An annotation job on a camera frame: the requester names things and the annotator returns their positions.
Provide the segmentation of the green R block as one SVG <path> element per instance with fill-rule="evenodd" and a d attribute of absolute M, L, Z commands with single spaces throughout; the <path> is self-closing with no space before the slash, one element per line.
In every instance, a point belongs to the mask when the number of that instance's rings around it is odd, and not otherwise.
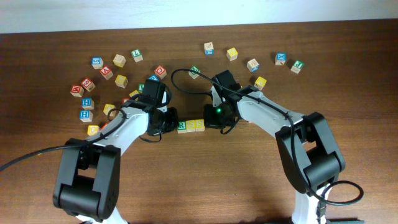
<path fill-rule="evenodd" d="M 178 122 L 177 132 L 179 134 L 187 132 L 187 127 L 186 127 L 186 122 L 185 121 L 179 121 Z"/>

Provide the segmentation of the yellow S block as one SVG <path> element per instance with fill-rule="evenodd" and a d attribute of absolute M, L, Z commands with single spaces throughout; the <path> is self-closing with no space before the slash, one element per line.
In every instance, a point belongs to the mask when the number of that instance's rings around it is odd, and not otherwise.
<path fill-rule="evenodd" d="M 188 133 L 195 132 L 196 131 L 196 121 L 195 120 L 186 121 L 186 130 Z"/>
<path fill-rule="evenodd" d="M 205 130 L 205 122 L 204 119 L 196 119 L 195 120 L 195 131 L 204 131 Z"/>

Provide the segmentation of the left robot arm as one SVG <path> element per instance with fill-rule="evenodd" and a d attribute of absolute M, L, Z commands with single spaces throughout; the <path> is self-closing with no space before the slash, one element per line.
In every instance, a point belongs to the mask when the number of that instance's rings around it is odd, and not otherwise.
<path fill-rule="evenodd" d="M 116 208 L 121 156 L 144 134 L 161 138 L 178 126 L 177 110 L 169 107 L 170 88 L 146 80 L 141 94 L 115 111 L 99 133 L 86 140 L 70 139 L 63 148 L 53 204 L 82 223 L 125 223 Z"/>

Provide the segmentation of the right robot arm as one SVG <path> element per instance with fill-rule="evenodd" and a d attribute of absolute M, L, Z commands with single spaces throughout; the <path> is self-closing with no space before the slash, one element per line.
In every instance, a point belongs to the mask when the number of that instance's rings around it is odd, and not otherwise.
<path fill-rule="evenodd" d="M 228 70 L 210 81 L 213 102 L 205 106 L 205 126 L 226 134 L 245 120 L 274 137 L 285 175 L 295 189 L 291 223 L 326 223 L 326 207 L 332 204 L 328 194 L 339 184 L 345 160 L 325 117 L 290 111 L 254 86 L 241 87 Z"/>

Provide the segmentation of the green V block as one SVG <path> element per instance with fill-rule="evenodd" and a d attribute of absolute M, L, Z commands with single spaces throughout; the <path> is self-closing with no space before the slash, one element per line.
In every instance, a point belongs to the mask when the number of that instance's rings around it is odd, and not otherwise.
<path fill-rule="evenodd" d="M 144 84 L 143 84 L 143 83 L 140 83 L 140 84 L 139 84 L 139 88 L 138 88 L 138 92 L 139 92 L 139 93 L 142 93 L 143 90 L 144 90 Z"/>

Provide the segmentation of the yellow C block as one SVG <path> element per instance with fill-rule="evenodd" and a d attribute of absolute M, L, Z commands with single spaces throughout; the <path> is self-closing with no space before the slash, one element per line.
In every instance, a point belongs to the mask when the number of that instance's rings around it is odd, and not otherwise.
<path fill-rule="evenodd" d="M 129 97 L 132 98 L 133 96 L 138 95 L 138 94 L 139 94 L 139 92 L 137 90 L 134 90 L 133 92 L 131 92 L 129 94 Z"/>

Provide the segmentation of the blue P block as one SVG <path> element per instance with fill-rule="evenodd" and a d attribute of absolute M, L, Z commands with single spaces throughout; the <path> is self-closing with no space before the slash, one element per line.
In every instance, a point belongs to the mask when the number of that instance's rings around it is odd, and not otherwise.
<path fill-rule="evenodd" d="M 148 78 L 148 80 L 155 80 L 155 81 L 159 81 L 159 79 L 157 78 L 157 76 L 152 75 Z"/>

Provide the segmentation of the red Q block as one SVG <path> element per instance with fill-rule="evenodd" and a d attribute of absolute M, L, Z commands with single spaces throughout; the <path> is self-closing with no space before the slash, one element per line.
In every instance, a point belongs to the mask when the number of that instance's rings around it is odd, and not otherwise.
<path fill-rule="evenodd" d="M 161 80 L 167 75 L 166 69 L 163 66 L 161 66 L 161 65 L 156 67 L 154 72 L 158 76 L 158 78 L 161 79 Z"/>

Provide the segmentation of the green Z block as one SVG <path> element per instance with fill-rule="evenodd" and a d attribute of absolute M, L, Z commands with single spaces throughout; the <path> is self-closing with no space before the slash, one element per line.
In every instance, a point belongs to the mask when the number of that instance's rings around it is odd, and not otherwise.
<path fill-rule="evenodd" d="M 193 78 L 196 79 L 199 77 L 200 69 L 197 66 L 193 66 L 189 69 L 188 74 Z"/>

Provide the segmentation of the yellow block upper left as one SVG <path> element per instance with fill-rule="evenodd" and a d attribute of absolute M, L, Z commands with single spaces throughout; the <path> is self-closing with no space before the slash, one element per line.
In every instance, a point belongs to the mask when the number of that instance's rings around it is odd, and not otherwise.
<path fill-rule="evenodd" d="M 118 87 L 125 88 L 128 84 L 128 79 L 127 79 L 127 77 L 125 77 L 123 75 L 118 75 L 115 79 L 115 84 Z"/>

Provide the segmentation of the wood block blue edge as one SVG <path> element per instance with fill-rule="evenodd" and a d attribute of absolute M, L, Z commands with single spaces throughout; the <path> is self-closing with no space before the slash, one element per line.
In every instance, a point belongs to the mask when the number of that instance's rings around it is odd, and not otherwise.
<path fill-rule="evenodd" d="M 247 62 L 246 66 L 250 72 L 255 72 L 259 68 L 259 63 L 253 58 Z"/>

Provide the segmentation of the yellow O block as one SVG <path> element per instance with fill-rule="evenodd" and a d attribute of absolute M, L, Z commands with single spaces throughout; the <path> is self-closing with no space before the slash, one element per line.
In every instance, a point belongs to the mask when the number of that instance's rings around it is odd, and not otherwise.
<path fill-rule="evenodd" d="M 112 104 L 105 104 L 103 112 L 106 116 L 115 116 L 116 115 L 116 107 Z"/>

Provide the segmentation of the yellow block top right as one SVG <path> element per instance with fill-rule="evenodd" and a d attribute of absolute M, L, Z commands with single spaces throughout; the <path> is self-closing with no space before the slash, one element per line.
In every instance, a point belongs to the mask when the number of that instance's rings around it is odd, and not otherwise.
<path fill-rule="evenodd" d="M 227 50 L 226 56 L 229 61 L 236 60 L 238 57 L 238 51 L 233 47 Z"/>

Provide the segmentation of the wood block blue side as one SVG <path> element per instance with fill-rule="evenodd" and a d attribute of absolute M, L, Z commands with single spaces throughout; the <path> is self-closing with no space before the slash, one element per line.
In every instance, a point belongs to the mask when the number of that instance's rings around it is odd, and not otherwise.
<path fill-rule="evenodd" d="M 205 55 L 213 55 L 214 54 L 214 46 L 212 42 L 204 43 L 204 51 Z"/>

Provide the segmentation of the green L block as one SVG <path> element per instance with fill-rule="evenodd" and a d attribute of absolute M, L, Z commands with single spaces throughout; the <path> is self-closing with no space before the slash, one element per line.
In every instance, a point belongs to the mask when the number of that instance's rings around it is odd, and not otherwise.
<path fill-rule="evenodd" d="M 135 62 L 140 62 L 140 61 L 143 60 L 142 53 L 141 53 L 141 51 L 140 51 L 139 49 L 133 50 L 133 51 L 131 52 L 131 55 L 132 55 L 133 60 L 134 60 Z"/>

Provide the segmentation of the plain wood yellow block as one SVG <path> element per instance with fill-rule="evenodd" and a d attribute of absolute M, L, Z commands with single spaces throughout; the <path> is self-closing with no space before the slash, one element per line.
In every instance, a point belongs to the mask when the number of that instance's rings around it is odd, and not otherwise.
<path fill-rule="evenodd" d="M 126 58 L 123 55 L 116 54 L 113 58 L 113 63 L 115 66 L 123 68 L 126 63 Z"/>

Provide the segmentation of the yellow block bottom left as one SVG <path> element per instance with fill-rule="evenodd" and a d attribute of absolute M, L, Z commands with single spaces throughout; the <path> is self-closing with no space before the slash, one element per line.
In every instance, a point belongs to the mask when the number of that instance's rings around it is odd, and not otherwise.
<path fill-rule="evenodd" d="M 100 127 L 98 125 L 89 125 L 87 129 L 87 135 L 93 136 L 99 133 Z"/>

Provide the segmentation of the red A block upper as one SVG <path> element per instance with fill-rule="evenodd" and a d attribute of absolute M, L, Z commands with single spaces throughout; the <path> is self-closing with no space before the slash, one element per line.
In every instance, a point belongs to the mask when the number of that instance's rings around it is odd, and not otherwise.
<path fill-rule="evenodd" d="M 99 72 L 106 80 L 109 80 L 114 75 L 108 66 L 104 66 L 99 70 Z"/>

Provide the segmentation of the blue H block lower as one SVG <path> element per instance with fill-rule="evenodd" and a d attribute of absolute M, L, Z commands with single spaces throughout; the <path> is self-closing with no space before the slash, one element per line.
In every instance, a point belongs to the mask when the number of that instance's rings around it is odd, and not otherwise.
<path fill-rule="evenodd" d="M 90 110 L 81 110 L 79 114 L 79 118 L 82 122 L 92 122 L 93 113 Z"/>

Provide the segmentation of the blue h block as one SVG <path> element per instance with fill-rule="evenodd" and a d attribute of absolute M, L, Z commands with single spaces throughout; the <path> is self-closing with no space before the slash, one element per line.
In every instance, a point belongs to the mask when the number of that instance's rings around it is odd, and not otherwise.
<path fill-rule="evenodd" d="M 81 110 L 79 114 L 79 118 L 82 122 L 92 122 L 93 113 L 90 110 Z"/>
<path fill-rule="evenodd" d="M 93 110 L 95 108 L 95 103 L 91 98 L 83 98 L 81 101 L 81 107 L 84 110 Z"/>

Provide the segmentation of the blue H block upper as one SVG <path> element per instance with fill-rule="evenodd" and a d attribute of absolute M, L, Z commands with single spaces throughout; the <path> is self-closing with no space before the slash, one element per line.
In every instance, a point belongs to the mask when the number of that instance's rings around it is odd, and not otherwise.
<path fill-rule="evenodd" d="M 84 110 L 93 110 L 95 108 L 95 103 L 91 98 L 83 98 L 81 101 L 81 107 Z"/>

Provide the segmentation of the blue X block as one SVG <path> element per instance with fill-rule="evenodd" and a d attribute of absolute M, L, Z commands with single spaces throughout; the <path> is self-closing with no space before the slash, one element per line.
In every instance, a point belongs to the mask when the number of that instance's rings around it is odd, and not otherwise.
<path fill-rule="evenodd" d="M 281 53 L 281 52 L 276 53 L 274 61 L 275 65 L 284 65 L 285 62 L 287 61 L 286 53 Z"/>

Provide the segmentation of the red 6 block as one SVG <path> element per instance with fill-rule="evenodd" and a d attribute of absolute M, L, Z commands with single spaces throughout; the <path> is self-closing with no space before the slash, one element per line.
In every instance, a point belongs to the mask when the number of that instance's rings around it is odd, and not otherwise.
<path fill-rule="evenodd" d="M 95 88 L 95 84 L 93 83 L 92 80 L 89 78 L 85 78 L 82 82 L 81 85 L 86 91 L 92 91 Z"/>

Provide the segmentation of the blue 5 block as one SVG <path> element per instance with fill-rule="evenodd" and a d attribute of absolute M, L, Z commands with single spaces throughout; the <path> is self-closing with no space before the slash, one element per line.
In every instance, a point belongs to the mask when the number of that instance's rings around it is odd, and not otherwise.
<path fill-rule="evenodd" d="M 103 68 L 103 59 L 101 57 L 93 57 L 91 59 L 91 65 L 93 66 L 94 69 L 99 70 Z"/>

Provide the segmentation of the green J block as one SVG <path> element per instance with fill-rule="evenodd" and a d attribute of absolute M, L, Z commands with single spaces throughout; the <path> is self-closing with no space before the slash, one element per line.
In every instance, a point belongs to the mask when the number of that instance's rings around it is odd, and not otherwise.
<path fill-rule="evenodd" d="M 301 69 L 303 69 L 304 65 L 305 65 L 305 64 L 304 64 L 302 61 L 296 60 L 296 61 L 293 63 L 293 65 L 292 65 L 292 67 L 291 67 L 290 70 L 291 70 L 292 72 L 296 73 L 296 74 L 299 74 L 300 71 L 301 71 Z"/>

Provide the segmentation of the red M block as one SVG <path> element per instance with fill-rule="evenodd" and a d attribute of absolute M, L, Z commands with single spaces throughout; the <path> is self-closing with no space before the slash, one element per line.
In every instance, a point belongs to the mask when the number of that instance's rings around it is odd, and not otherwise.
<path fill-rule="evenodd" d="M 82 97 L 84 93 L 84 89 L 80 85 L 72 85 L 70 93 L 75 97 Z"/>

